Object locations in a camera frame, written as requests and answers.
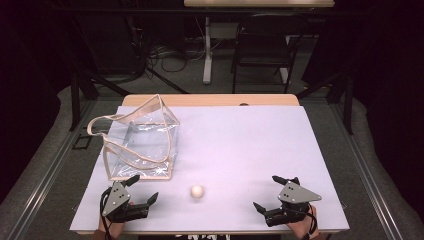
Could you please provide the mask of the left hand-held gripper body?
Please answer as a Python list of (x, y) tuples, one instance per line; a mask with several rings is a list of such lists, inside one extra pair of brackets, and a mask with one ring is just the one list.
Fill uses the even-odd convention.
[(101, 216), (107, 218), (111, 223), (124, 223), (132, 220), (146, 218), (149, 208), (142, 208), (140, 204), (131, 205), (131, 194), (122, 181), (115, 181), (106, 193), (106, 199), (100, 207)]

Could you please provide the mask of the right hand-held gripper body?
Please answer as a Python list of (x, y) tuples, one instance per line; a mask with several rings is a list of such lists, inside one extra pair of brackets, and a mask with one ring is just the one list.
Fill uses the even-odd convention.
[(308, 214), (310, 203), (322, 197), (300, 185), (297, 177), (287, 179), (278, 195), (279, 208), (266, 210), (265, 222), (269, 227), (301, 221)]

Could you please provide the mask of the clear bag with beige trim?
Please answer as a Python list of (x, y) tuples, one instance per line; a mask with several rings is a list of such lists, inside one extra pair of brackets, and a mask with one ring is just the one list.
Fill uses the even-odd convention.
[(169, 180), (178, 153), (180, 122), (154, 95), (129, 113), (104, 115), (87, 125), (103, 139), (102, 158), (110, 180)]

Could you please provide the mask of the small white ball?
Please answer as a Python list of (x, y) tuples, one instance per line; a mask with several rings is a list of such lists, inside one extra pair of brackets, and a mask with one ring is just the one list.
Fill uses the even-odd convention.
[(193, 185), (190, 189), (190, 194), (195, 199), (200, 199), (204, 196), (205, 190), (202, 185)]

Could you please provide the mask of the person's left hand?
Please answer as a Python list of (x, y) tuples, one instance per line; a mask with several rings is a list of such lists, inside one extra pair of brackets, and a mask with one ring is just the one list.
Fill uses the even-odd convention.
[(98, 229), (103, 233), (108, 232), (113, 238), (118, 238), (124, 229), (124, 223), (111, 223), (107, 218), (100, 216)]

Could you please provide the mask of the person's right hand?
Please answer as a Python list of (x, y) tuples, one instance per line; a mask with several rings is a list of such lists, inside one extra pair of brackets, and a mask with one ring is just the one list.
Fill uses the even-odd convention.
[(288, 223), (287, 226), (293, 232), (298, 240), (301, 240), (306, 234), (316, 235), (319, 232), (317, 223), (316, 208), (309, 206), (308, 214), (301, 221)]

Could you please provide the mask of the black metal stand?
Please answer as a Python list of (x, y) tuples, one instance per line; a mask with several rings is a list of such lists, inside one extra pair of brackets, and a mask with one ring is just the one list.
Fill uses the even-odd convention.
[(352, 105), (353, 105), (353, 87), (354, 81), (349, 73), (339, 72), (335, 73), (329, 78), (309, 85), (305, 90), (296, 94), (298, 99), (303, 99), (314, 92), (318, 91), (325, 85), (330, 84), (330, 89), (325, 95), (325, 100), (329, 104), (338, 104), (341, 97), (344, 97), (342, 109), (342, 123), (346, 131), (352, 135)]
[(71, 78), (71, 131), (76, 129), (81, 119), (80, 93), (83, 93), (88, 100), (96, 100), (99, 96), (99, 93), (94, 86), (94, 79), (94, 73), (88, 70), (83, 71), (82, 73), (75, 73)]

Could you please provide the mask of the black folding chair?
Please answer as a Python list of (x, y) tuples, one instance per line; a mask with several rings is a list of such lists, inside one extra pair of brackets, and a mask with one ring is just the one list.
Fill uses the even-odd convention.
[(300, 40), (307, 19), (297, 14), (257, 13), (243, 18), (236, 30), (231, 65), (232, 92), (236, 92), (239, 67), (287, 70), (284, 92), (288, 91)]

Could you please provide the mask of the white-legged desk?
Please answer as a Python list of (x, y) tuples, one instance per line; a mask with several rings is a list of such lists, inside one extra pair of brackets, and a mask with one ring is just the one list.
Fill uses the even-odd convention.
[[(194, 10), (244, 10), (247, 8), (300, 8), (301, 10), (311, 8), (331, 8), (334, 0), (184, 0), (184, 6)], [(212, 81), (212, 45), (211, 40), (234, 39), (236, 34), (235, 22), (214, 22), (209, 17), (205, 18), (205, 60), (203, 83), (210, 84)]]

